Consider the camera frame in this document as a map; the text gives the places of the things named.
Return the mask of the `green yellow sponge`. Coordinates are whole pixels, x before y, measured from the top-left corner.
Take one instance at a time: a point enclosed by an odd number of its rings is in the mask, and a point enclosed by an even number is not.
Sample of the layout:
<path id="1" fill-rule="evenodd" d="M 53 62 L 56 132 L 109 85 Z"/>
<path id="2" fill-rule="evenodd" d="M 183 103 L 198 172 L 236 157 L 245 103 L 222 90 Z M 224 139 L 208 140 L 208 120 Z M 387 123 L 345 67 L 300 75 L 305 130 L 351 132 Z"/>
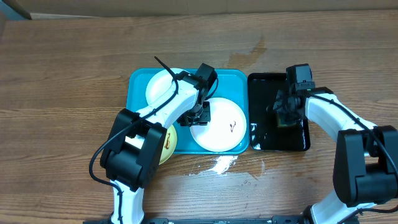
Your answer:
<path id="1" fill-rule="evenodd" d="M 297 124 L 297 118 L 291 114 L 277 113 L 276 118 L 279 128 L 288 128 Z"/>

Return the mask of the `white plate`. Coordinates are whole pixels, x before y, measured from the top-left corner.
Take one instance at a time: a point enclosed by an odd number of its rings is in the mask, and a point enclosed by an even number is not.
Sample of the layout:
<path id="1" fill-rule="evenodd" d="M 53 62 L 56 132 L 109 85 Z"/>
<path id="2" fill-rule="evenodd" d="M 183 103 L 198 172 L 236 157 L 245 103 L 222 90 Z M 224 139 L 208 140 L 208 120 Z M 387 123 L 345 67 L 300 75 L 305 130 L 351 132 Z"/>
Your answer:
<path id="1" fill-rule="evenodd" d="M 148 105 L 160 105 L 167 101 L 175 91 L 175 82 L 171 74 L 163 69 L 156 73 L 148 82 L 146 102 Z"/>
<path id="2" fill-rule="evenodd" d="M 195 142 L 211 152 L 226 152 L 236 147 L 246 134 L 247 122 L 243 110 L 226 98 L 210 98 L 210 122 L 192 126 Z"/>

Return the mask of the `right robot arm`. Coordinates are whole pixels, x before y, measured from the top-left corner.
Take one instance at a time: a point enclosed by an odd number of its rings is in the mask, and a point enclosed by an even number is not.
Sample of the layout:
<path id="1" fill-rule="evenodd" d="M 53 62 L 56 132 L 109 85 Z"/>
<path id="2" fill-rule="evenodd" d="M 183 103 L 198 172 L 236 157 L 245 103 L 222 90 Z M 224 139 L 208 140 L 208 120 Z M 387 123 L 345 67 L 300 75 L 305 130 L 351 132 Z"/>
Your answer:
<path id="1" fill-rule="evenodd" d="M 300 223 L 358 223 L 364 212 L 397 198 L 397 130 L 360 118 L 328 88 L 317 88 L 307 64 L 286 69 L 285 88 L 277 92 L 273 111 L 278 125 L 310 120 L 336 142 L 333 190 L 308 206 Z"/>

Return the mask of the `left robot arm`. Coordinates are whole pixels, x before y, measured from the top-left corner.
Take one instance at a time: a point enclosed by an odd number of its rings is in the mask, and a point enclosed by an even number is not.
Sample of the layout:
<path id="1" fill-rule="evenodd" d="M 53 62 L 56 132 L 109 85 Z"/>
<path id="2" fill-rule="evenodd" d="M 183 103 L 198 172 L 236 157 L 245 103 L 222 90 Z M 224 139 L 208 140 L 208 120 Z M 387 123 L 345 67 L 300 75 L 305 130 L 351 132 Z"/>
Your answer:
<path id="1" fill-rule="evenodd" d="M 174 122 L 191 127 L 206 126 L 211 120 L 208 99 L 211 87 L 218 86 L 215 69 L 203 63 L 196 73 L 164 70 L 172 78 L 170 88 L 137 112 L 121 110 L 107 141 L 94 153 L 106 179 L 97 178 L 94 162 L 89 164 L 91 178 L 114 191 L 114 211 L 105 223 L 141 223 L 144 188 L 159 166 L 167 129 Z"/>

